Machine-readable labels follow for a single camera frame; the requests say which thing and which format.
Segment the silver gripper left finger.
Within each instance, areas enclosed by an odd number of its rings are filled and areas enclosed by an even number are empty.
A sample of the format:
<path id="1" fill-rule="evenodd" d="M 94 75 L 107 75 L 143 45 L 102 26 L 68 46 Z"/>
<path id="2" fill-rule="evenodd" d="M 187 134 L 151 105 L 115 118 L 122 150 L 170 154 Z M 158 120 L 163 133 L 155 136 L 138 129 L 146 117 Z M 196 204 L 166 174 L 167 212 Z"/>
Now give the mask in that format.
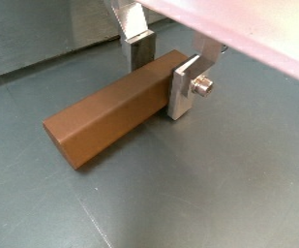
<path id="1" fill-rule="evenodd" d="M 134 0 L 110 0 L 120 30 L 120 43 L 132 72 L 155 57 L 155 33 L 150 30 L 143 5 Z"/>

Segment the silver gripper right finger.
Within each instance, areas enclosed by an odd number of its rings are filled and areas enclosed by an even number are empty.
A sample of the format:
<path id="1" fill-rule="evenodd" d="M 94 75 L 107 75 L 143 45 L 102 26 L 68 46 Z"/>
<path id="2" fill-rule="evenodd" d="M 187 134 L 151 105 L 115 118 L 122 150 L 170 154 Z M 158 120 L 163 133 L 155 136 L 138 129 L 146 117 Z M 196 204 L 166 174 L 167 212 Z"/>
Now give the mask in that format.
<path id="1" fill-rule="evenodd" d="M 192 47 L 195 54 L 176 67 L 172 74 L 167 114 L 174 120 L 192 108 L 194 95 L 206 97 L 214 87 L 206 72 L 219 58 L 223 45 L 202 33 L 194 32 Z"/>

